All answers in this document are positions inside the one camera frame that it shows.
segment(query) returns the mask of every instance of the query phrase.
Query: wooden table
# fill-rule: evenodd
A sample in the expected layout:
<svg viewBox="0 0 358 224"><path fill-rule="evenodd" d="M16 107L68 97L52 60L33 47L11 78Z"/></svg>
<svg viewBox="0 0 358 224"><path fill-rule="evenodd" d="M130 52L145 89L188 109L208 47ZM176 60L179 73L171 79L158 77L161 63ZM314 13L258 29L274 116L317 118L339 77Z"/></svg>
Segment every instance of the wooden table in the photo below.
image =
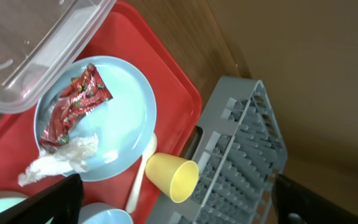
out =
<svg viewBox="0 0 358 224"><path fill-rule="evenodd" d="M142 14L200 91L204 105L222 75L240 75L205 0L127 2Z"/></svg>

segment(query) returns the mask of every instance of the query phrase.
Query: clear plastic container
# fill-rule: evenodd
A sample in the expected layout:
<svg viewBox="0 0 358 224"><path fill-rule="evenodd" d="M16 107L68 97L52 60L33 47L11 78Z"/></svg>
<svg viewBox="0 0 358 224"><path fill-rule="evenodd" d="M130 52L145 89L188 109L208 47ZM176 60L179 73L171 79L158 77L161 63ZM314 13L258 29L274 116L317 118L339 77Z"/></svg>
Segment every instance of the clear plastic container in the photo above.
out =
<svg viewBox="0 0 358 224"><path fill-rule="evenodd" d="M34 106L116 0L0 0L0 113Z"/></svg>

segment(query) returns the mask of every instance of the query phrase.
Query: white spoon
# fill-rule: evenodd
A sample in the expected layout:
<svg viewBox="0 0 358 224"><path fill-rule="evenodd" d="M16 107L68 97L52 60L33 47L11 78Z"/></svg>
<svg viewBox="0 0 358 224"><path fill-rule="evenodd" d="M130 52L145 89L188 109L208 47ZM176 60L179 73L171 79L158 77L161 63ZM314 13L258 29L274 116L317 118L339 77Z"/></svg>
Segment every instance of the white spoon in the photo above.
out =
<svg viewBox="0 0 358 224"><path fill-rule="evenodd" d="M137 201L139 199L140 194L140 186L142 185L144 170L146 169L146 163L150 157L155 153L157 149L157 137L155 133L153 133L152 139L149 141L146 149L142 154L142 162L140 163L139 170L137 171L137 175L135 178L134 185L132 186L131 194L129 195L129 199L127 202L127 206L125 207L125 211L127 213L132 213L136 209Z"/></svg>

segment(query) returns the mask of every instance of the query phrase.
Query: white napkin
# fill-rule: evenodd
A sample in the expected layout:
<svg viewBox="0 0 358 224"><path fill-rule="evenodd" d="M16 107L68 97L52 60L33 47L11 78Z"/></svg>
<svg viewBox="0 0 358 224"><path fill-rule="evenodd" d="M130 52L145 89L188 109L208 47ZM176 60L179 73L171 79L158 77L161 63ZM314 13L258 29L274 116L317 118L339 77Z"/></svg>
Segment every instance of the white napkin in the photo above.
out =
<svg viewBox="0 0 358 224"><path fill-rule="evenodd" d="M87 172L86 159L98 150L99 139L96 134L91 137L74 138L59 148L54 154L40 149L40 156L33 161L24 173L19 174L18 184L37 182L47 176L60 175L66 172Z"/></svg>

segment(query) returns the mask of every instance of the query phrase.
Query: gray crate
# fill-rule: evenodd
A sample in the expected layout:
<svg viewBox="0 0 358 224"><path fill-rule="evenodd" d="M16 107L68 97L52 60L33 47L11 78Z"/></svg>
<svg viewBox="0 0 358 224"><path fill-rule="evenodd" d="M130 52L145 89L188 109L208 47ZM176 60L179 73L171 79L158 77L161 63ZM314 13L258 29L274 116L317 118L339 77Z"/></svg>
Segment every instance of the gray crate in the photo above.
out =
<svg viewBox="0 0 358 224"><path fill-rule="evenodd" d="M200 179L159 223L264 223L287 150L262 81L222 77L197 126L203 132L192 159Z"/></svg>

